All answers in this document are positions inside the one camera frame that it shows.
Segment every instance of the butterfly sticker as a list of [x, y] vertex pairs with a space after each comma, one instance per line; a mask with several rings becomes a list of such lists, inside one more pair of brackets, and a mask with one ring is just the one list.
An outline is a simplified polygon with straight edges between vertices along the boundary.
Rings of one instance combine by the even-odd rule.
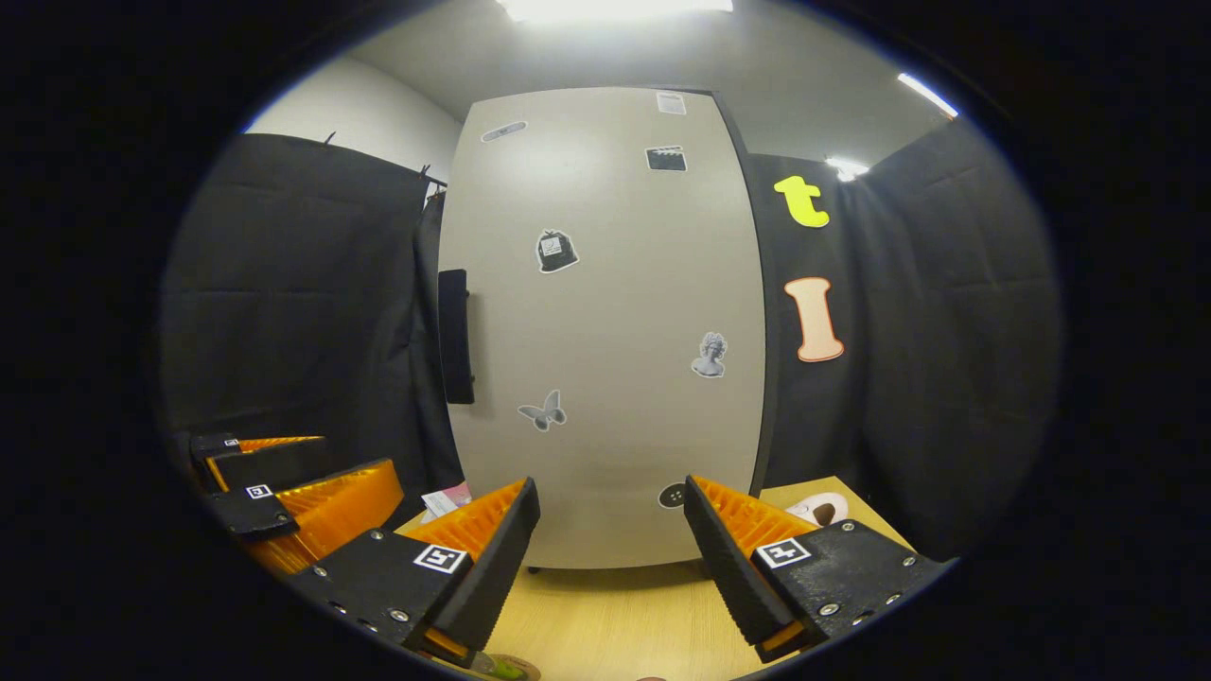
[[541, 433], [550, 430], [552, 423], [563, 424], [568, 420], [568, 414], [559, 408], [558, 390], [551, 390], [551, 394], [546, 396], [546, 401], [543, 402], [543, 408], [526, 405], [517, 407], [517, 412], [533, 420], [534, 428], [538, 428]]

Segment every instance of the orange gripper pad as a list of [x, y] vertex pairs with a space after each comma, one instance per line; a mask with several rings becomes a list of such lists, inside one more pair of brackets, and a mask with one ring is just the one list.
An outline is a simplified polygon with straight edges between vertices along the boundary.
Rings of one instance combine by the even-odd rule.
[[711, 500], [714, 513], [718, 514], [723, 526], [728, 528], [728, 533], [731, 534], [731, 539], [746, 559], [752, 560], [757, 546], [820, 530], [819, 525], [808, 522], [761, 499], [754, 499], [748, 494], [698, 475], [690, 477]]
[[403, 490], [390, 459], [276, 493], [299, 530], [248, 545], [265, 567], [294, 574], [391, 516]]
[[523, 477], [455, 511], [411, 530], [404, 533], [404, 537], [427, 544], [459, 549], [471, 554], [471, 560], [478, 561], [483, 549], [488, 546], [492, 536], [497, 533], [497, 528], [505, 519], [509, 507], [524, 485], [526, 479]]
[[321, 440], [321, 435], [304, 435], [302, 437], [262, 437], [259, 440], [240, 440], [240, 453], [247, 454], [265, 447], [288, 445], [289, 442], [302, 442], [303, 440]]

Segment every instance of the white wall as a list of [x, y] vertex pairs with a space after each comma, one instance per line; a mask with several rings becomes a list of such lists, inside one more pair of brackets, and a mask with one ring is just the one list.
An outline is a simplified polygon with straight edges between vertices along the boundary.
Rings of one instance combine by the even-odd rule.
[[449, 181], [463, 126], [417, 91], [374, 67], [340, 57], [262, 111], [246, 132], [289, 135], [354, 149]]

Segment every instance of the table surface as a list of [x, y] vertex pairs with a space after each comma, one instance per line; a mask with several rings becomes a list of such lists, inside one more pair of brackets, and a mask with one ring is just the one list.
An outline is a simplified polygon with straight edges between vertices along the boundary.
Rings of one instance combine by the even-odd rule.
[[[837, 477], [773, 487], [761, 499], [785, 509], [821, 492], [843, 494], [850, 519], [912, 549]], [[396, 532], [419, 526], [421, 515]], [[701, 560], [536, 574], [523, 567], [486, 652], [522, 658], [546, 681], [723, 681], [769, 666], [745, 643]]]

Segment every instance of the ceiling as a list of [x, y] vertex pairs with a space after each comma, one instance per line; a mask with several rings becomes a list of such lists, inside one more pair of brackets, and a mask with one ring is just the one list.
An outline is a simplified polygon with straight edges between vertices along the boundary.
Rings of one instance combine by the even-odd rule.
[[874, 165], [946, 122], [900, 69], [830, 19], [771, 0], [626, 23], [515, 23], [495, 0], [448, 0], [351, 56], [458, 121], [482, 99], [564, 87], [722, 95], [751, 151]]

